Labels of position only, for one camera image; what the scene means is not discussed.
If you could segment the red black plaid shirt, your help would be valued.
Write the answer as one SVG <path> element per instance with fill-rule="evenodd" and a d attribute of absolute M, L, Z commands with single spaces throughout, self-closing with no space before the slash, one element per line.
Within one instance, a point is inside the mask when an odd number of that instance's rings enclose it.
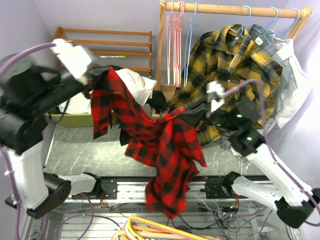
<path fill-rule="evenodd" d="M 184 111 L 177 108 L 163 118 L 151 119 L 112 67 L 93 79 L 93 138 L 106 135 L 117 117 L 131 136 L 125 155 L 156 169 L 145 187 L 147 208 L 170 219 L 186 208 L 188 183 L 199 174 L 195 163 L 207 165 L 196 129 L 179 117 Z"/>

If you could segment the light blue wire hanger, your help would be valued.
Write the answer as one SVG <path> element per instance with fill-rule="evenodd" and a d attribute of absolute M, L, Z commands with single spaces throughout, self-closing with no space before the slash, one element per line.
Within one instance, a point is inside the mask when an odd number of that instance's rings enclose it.
<path fill-rule="evenodd" d="M 195 10 L 193 17 L 190 18 L 189 22 L 189 29 L 186 36 L 186 43 L 185 43 L 185 51 L 184 51 L 184 76 L 183 76 L 183 86 L 186 87 L 188 83 L 188 76 L 189 76 L 189 64 L 190 64 L 190 53 L 191 53 L 191 44 L 192 44 L 192 36 L 193 36 L 193 29 L 194 29 L 194 22 L 196 18 L 198 10 L 198 3 L 195 3 Z"/>

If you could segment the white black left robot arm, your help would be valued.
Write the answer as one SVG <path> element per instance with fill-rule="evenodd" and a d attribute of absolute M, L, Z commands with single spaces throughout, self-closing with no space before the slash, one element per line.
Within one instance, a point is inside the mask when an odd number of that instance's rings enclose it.
<path fill-rule="evenodd" d="M 5 202 L 12 208 L 25 208 L 34 219 L 69 196 L 85 194 L 96 199 L 102 193 L 99 176 L 45 173 L 42 162 L 47 113 L 79 93 L 90 95 L 90 71 L 95 63 L 86 47 L 61 38 L 0 61 L 0 144 L 13 191 Z"/>

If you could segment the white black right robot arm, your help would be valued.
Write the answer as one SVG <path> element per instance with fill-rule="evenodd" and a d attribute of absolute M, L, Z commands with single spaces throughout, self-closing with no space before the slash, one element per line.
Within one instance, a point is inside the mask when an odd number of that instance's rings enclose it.
<path fill-rule="evenodd" d="M 308 222 L 307 219 L 314 210 L 320 209 L 320 190 L 312 188 L 293 173 L 272 150 L 267 134 L 259 133 L 254 128 L 258 120 L 265 119 L 263 94 L 258 95 L 260 108 L 253 101 L 242 99 L 232 111 L 223 113 L 219 110 L 228 96 L 250 83 L 256 83 L 258 90 L 262 90 L 262 83 L 257 79 L 245 80 L 228 90 L 217 81 L 208 83 L 205 118 L 216 126 L 233 132 L 228 137 L 231 147 L 258 167 L 273 183 L 274 188 L 253 182 L 234 171 L 225 175 L 218 186 L 224 197 L 238 195 L 259 202 L 276 211 L 283 223 L 298 229 Z"/>

